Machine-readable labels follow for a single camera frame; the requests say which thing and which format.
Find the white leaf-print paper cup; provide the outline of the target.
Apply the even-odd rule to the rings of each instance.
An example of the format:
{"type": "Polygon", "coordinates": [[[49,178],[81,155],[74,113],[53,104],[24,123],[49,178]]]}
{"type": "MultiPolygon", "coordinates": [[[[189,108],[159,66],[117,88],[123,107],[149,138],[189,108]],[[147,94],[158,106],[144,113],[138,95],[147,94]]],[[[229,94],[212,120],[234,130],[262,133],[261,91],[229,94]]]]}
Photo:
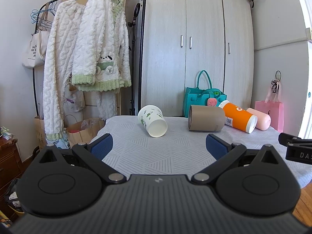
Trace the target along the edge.
{"type": "Polygon", "coordinates": [[[167,132],[168,124],[157,106],[146,105],[141,108],[138,119],[151,137],[162,137],[167,132]]]}

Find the pink cup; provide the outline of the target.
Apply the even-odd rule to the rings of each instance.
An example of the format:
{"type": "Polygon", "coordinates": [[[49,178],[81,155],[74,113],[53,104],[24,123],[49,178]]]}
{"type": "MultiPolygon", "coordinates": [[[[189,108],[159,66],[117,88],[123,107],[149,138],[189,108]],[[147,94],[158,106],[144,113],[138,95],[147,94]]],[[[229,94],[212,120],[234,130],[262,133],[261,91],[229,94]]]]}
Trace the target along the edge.
{"type": "Polygon", "coordinates": [[[257,129],[265,131],[270,127],[271,117],[268,114],[252,109],[252,108],[247,108],[246,111],[255,115],[258,118],[258,121],[256,123],[257,129]]]}

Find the orange paper cup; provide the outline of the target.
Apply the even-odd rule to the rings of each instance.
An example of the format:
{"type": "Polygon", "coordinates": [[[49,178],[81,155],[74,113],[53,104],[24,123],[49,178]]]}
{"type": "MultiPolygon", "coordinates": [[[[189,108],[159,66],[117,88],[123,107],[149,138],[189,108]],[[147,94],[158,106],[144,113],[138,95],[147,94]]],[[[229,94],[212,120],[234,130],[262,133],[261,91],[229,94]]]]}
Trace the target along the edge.
{"type": "Polygon", "coordinates": [[[226,117],[225,124],[232,128],[241,130],[248,134],[254,131],[258,118],[241,107],[230,103],[228,100],[222,101],[219,107],[223,109],[226,117]]]}

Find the brown paper cup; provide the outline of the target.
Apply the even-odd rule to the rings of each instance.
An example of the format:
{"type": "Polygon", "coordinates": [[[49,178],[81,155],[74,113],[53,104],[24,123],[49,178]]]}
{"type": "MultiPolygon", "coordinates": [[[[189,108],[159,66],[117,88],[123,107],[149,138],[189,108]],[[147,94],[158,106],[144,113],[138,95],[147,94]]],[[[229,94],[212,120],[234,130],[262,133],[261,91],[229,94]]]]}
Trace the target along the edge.
{"type": "Polygon", "coordinates": [[[225,125],[225,112],[220,107],[191,105],[188,129],[200,132],[219,132],[225,125]]]}

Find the pink paper gift bag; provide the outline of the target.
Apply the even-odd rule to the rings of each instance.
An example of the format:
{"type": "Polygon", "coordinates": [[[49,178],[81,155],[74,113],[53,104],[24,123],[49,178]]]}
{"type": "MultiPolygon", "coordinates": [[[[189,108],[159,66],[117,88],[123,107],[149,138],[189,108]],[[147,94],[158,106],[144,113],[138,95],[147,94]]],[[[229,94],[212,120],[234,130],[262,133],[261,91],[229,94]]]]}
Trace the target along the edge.
{"type": "Polygon", "coordinates": [[[278,132],[284,131],[284,103],[281,101],[281,83],[278,79],[271,81],[265,100],[256,101],[255,109],[271,117],[271,127],[278,132]]]}

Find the brown paper shopping bag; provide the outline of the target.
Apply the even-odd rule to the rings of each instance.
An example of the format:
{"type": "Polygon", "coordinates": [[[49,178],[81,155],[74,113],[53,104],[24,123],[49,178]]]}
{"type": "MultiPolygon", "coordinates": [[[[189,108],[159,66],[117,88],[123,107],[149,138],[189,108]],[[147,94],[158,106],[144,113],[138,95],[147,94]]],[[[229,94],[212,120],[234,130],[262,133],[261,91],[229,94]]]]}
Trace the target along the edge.
{"type": "Polygon", "coordinates": [[[66,132],[70,146],[89,144],[104,126],[105,121],[101,118],[89,118],[68,126],[66,132]]]}

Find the dark wooden side cabinet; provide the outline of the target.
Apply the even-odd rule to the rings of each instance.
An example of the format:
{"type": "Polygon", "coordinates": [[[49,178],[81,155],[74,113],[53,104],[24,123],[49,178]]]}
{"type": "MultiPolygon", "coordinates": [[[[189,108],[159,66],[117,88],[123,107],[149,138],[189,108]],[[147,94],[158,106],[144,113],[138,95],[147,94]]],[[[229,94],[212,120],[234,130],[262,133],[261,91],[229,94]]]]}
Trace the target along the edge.
{"type": "Polygon", "coordinates": [[[17,138],[13,136],[6,140],[1,137],[0,150],[0,189],[1,200],[8,186],[17,177],[20,177],[24,172],[24,166],[17,149],[17,138]]]}

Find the white patterned tablecloth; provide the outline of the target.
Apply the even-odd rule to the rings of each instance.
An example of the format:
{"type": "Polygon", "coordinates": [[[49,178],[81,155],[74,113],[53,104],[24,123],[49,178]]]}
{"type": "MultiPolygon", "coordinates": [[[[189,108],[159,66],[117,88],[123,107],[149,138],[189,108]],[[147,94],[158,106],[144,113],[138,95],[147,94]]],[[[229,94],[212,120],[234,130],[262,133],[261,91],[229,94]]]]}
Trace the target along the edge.
{"type": "MultiPolygon", "coordinates": [[[[168,124],[166,134],[153,138],[136,116],[114,116],[106,121],[91,142],[106,133],[111,134],[112,150],[102,160],[127,178],[131,174],[185,174],[191,179],[195,173],[216,161],[206,150],[208,132],[190,132],[186,118],[165,117],[165,120],[168,124]]],[[[266,143],[272,144],[301,188],[311,181],[311,165],[285,160],[287,148],[279,144],[279,132],[271,127],[266,131],[255,129],[247,134],[224,126],[216,135],[229,144],[242,143],[248,149],[259,150],[266,143]]]]}

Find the teal felt handbag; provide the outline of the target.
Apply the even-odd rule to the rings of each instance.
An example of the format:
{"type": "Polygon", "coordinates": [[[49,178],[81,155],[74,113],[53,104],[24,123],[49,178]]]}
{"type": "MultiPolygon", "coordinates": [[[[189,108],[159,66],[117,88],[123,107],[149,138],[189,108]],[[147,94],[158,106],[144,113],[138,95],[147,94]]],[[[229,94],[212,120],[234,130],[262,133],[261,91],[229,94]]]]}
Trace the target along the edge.
{"type": "Polygon", "coordinates": [[[187,87],[184,99],[183,99],[183,115],[185,118],[188,118],[189,110],[191,105],[198,105],[198,106],[206,106],[208,104],[209,99],[216,99],[216,106],[219,106],[219,104],[222,101],[225,101],[227,99],[227,95],[224,94],[220,89],[214,88],[212,85],[212,81],[210,79],[210,76],[206,70],[201,70],[197,77],[197,87],[196,88],[190,88],[187,87]],[[200,89],[199,88],[199,80],[200,76],[202,74],[205,74],[207,76],[208,82],[209,82],[209,88],[208,89],[200,89]]]}

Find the white fleece pajama top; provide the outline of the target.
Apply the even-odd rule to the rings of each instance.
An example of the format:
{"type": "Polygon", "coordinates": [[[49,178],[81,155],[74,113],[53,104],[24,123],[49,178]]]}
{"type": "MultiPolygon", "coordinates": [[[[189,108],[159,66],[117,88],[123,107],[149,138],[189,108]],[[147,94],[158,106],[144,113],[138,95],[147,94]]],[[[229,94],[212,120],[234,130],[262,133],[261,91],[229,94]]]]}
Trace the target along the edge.
{"type": "Polygon", "coordinates": [[[71,82],[80,91],[131,86],[129,36],[122,0],[88,0],[74,48],[71,82]]]}

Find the white canvas tote bag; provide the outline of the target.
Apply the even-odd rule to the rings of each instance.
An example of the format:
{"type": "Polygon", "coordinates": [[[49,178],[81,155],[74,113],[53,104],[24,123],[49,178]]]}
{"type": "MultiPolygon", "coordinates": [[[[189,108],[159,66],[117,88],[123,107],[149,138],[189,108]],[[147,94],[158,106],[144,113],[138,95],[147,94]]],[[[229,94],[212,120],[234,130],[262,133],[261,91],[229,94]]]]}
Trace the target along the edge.
{"type": "Polygon", "coordinates": [[[22,65],[33,69],[43,66],[47,51],[49,29],[52,23],[48,20],[49,3],[46,3],[43,10],[33,10],[31,12],[32,23],[35,24],[35,32],[25,49],[22,57],[22,65]]]}

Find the white fleece robe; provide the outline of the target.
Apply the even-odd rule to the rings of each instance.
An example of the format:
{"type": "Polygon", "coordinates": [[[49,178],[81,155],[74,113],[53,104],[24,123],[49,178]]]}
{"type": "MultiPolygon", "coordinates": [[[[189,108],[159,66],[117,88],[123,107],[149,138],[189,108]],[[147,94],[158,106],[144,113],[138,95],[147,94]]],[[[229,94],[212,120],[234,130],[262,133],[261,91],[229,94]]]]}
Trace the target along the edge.
{"type": "Polygon", "coordinates": [[[73,68],[74,48],[86,5],[62,2],[52,23],[44,64],[43,115],[49,141],[62,138],[65,88],[73,68]]]}

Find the grey wooden wardrobe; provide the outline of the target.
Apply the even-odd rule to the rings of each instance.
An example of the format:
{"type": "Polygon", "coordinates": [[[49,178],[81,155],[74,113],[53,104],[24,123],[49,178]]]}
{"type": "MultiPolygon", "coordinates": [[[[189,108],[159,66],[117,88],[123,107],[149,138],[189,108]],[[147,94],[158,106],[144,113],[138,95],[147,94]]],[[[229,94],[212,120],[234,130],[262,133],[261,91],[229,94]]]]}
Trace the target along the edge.
{"type": "Polygon", "coordinates": [[[183,114],[187,88],[214,87],[249,108],[254,72],[250,0],[146,0],[139,105],[183,114]]]}

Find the black clothes rack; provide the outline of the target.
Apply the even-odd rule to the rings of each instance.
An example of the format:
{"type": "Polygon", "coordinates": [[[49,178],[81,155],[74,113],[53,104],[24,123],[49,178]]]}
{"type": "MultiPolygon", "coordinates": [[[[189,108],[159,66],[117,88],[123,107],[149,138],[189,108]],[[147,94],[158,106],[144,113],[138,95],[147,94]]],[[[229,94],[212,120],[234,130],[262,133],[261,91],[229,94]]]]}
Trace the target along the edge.
{"type": "MultiPolygon", "coordinates": [[[[47,3],[43,4],[39,11],[48,10],[44,9],[46,5],[57,3],[59,0],[50,0],[47,3]]],[[[139,70],[137,72],[137,75],[139,77],[138,79],[138,97],[137,97],[137,108],[136,110],[140,110],[142,107],[142,67],[143,67],[143,47],[144,47],[144,30],[145,30],[145,14],[146,14],[146,0],[143,0],[142,7],[140,9],[141,13],[141,32],[140,32],[140,52],[139,52],[139,70]]],[[[36,95],[36,84],[35,84],[35,69],[32,69],[32,81],[33,81],[33,95],[34,95],[34,104],[35,104],[35,111],[36,115],[39,115],[38,110],[38,101],[37,101],[37,95],[36,95]]]]}

